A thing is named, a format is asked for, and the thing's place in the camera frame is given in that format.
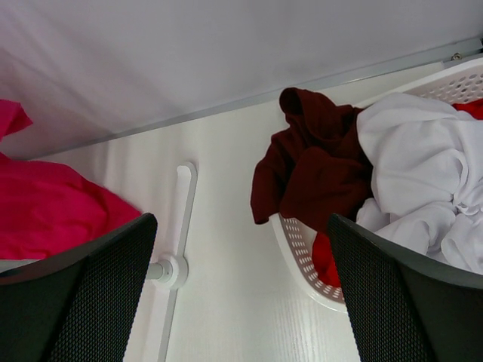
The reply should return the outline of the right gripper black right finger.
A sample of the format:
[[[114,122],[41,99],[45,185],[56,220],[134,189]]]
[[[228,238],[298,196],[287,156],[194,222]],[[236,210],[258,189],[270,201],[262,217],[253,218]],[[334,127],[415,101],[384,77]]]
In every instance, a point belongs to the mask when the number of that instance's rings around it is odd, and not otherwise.
[[[362,361],[480,361],[482,276],[333,214],[331,249]]]

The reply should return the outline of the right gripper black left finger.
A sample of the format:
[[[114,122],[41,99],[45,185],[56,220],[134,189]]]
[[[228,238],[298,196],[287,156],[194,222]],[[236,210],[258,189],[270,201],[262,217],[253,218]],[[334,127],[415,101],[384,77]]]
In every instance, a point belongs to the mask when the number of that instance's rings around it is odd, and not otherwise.
[[[121,361],[158,223],[145,213],[81,246],[1,274],[3,361]]]

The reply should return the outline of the bright red t shirt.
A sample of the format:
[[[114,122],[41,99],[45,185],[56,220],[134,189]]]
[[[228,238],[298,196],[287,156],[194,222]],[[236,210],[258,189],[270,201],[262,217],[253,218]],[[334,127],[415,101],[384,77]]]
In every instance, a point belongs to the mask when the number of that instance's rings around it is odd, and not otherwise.
[[[453,103],[457,111],[469,113],[474,119],[482,120],[482,100],[469,103]],[[329,237],[318,232],[312,245],[312,262],[318,273],[318,279],[332,287],[341,287],[337,267],[332,255]]]

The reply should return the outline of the pink magenta t shirt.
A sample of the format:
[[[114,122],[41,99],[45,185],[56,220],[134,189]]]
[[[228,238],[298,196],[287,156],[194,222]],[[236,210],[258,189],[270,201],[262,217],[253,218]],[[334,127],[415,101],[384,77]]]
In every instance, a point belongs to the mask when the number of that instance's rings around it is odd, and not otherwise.
[[[140,214],[69,166],[1,156],[2,259],[45,259],[99,238]]]

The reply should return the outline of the white t shirt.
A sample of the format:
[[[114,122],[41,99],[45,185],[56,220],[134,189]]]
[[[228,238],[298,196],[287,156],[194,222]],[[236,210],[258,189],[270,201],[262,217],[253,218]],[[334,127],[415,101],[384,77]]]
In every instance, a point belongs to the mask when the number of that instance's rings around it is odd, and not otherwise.
[[[481,273],[482,123],[438,100],[391,94],[366,108],[356,126],[373,168],[373,195],[357,223]]]

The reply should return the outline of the maroon t shirt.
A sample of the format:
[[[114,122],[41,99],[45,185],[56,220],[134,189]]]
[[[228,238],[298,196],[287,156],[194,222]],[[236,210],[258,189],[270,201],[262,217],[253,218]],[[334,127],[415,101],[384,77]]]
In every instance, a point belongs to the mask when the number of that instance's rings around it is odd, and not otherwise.
[[[275,214],[326,232],[334,213],[353,218],[371,196],[372,166],[358,141],[360,108],[290,87],[279,97],[288,128],[272,135],[254,170],[251,210],[262,225]]]

